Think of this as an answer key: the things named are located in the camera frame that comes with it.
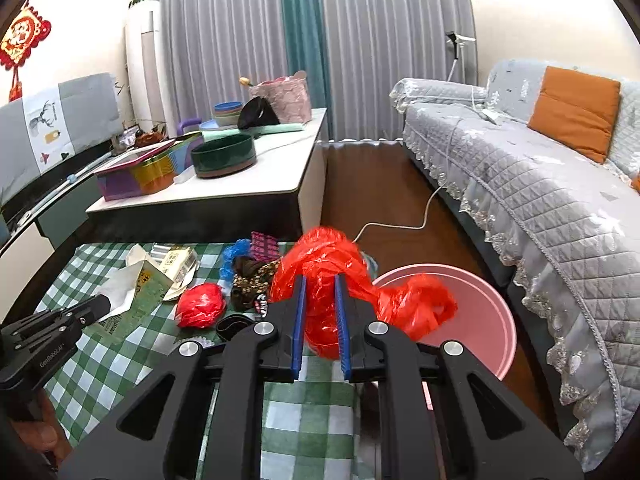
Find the person's left hand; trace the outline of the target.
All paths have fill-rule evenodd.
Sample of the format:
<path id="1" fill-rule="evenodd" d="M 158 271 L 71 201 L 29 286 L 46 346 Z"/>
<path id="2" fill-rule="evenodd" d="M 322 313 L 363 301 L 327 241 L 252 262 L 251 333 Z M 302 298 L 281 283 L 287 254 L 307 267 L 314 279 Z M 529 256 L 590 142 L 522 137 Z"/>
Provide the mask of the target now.
<path id="1" fill-rule="evenodd" d="M 47 393 L 40 390 L 37 396 L 42 419 L 34 422 L 11 422 L 22 441 L 39 453 L 51 452 L 54 464 L 58 466 L 73 451 L 66 433 L 58 422 L 55 409 Z"/>

